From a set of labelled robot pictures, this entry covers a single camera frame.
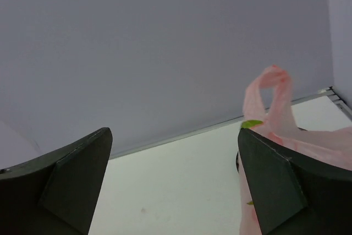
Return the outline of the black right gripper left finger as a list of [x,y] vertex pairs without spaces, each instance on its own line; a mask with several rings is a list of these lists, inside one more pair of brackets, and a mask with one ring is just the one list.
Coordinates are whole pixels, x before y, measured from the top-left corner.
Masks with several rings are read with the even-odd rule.
[[1,170],[1,234],[88,234],[113,135],[80,140]]

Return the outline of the pink plastic bag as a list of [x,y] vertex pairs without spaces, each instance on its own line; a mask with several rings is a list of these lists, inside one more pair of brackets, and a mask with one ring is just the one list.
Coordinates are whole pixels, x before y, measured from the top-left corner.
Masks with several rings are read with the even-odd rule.
[[332,132],[301,129],[296,125],[291,99],[290,75],[278,66],[268,67],[246,89],[244,121],[263,121],[250,130],[283,147],[324,159],[343,156],[351,165],[351,128]]

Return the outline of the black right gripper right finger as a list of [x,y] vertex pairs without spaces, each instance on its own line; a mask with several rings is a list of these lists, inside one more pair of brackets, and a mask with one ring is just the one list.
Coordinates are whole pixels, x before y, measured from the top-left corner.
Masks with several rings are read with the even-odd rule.
[[351,234],[351,165],[238,136],[240,234]]

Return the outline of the green fake apple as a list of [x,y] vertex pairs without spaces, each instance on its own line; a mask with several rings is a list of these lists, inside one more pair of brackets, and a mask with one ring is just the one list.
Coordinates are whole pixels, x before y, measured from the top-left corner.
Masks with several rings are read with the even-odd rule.
[[240,127],[244,129],[251,129],[262,124],[263,124],[263,121],[251,119],[251,120],[243,121]]

